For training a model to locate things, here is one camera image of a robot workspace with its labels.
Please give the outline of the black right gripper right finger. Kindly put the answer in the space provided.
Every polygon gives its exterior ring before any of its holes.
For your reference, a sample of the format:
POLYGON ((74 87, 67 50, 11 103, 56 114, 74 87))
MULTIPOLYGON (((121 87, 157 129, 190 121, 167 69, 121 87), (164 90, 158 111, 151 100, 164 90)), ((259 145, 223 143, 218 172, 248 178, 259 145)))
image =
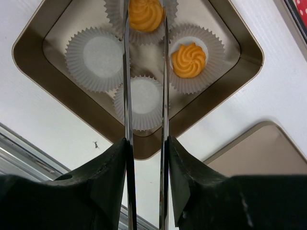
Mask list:
POLYGON ((175 226, 181 230, 304 230, 305 175, 227 177, 167 140, 175 226))

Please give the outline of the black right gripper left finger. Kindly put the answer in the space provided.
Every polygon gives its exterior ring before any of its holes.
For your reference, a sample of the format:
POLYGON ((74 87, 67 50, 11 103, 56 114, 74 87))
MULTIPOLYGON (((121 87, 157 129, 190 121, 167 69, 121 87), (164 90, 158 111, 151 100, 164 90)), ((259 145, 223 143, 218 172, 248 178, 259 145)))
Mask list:
POLYGON ((116 230, 126 173, 128 142, 53 181, 17 175, 0 178, 3 230, 116 230))

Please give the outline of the metal tongs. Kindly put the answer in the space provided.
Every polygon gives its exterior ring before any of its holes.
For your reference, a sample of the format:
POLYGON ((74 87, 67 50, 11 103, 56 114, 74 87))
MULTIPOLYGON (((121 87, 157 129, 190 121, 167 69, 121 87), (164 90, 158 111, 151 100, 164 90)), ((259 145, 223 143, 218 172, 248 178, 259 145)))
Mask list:
MULTIPOLYGON (((162 146, 160 160, 160 195, 159 195, 159 229, 169 229, 169 27, 166 9, 166 1, 162 1, 164 8, 164 72, 163 72, 163 108, 162 108, 162 146)), ((135 194, 135 169, 132 128, 131 106, 131 79, 130 79, 130 15, 129 1, 123 1, 123 102, 125 139, 129 143, 126 156, 127 189, 128 189, 128 229, 137 229, 136 219, 136 194, 135 194)))

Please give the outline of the orange swirl cookie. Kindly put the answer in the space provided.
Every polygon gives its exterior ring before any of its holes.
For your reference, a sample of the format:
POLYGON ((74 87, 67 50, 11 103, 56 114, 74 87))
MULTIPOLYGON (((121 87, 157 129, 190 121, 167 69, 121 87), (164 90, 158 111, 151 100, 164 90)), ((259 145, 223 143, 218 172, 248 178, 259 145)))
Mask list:
POLYGON ((173 71, 180 78, 195 78, 206 66, 206 54, 196 43, 181 44, 179 50, 175 51, 171 57, 173 71))
POLYGON ((153 32, 164 18, 164 9, 158 0, 130 0, 130 27, 141 32, 153 32))

